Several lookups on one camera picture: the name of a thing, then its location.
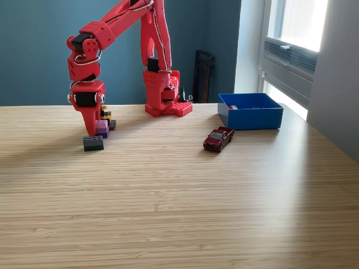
blue box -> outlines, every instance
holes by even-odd
[[[218,95],[218,114],[226,127],[235,130],[279,129],[283,110],[267,94]]]

teal wall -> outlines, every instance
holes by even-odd
[[[209,101],[217,103],[218,94],[234,92],[241,1],[208,0],[208,2],[208,18],[210,19],[206,37],[207,51],[215,56]]]
[[[66,40],[100,20],[119,0],[0,0],[0,105],[63,105],[70,92]],[[233,92],[240,0],[166,0],[173,68],[192,90],[197,49],[216,56],[210,101]],[[140,22],[131,26],[100,61],[108,104],[144,104]]]

white wall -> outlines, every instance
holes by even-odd
[[[235,93],[257,92],[265,0],[242,0]]]
[[[329,0],[307,121],[359,161],[358,11],[358,0]]]

red robotic arm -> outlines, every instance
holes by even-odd
[[[178,102],[180,74],[171,71],[171,45],[164,15],[164,0],[123,0],[102,20],[90,22],[80,35],[70,37],[67,46],[72,50],[68,68],[72,93],[68,100],[84,117],[90,136],[96,135],[95,121],[101,119],[105,87],[96,80],[100,75],[102,50],[141,18],[142,62],[147,91],[146,111],[153,116],[176,114],[184,116],[192,111],[188,102]],[[154,58],[154,48],[158,58]]]

dark red pickup truck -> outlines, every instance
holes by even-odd
[[[203,142],[203,147],[206,150],[213,150],[221,152],[224,146],[232,141],[234,129],[219,127],[213,130],[212,133]]]

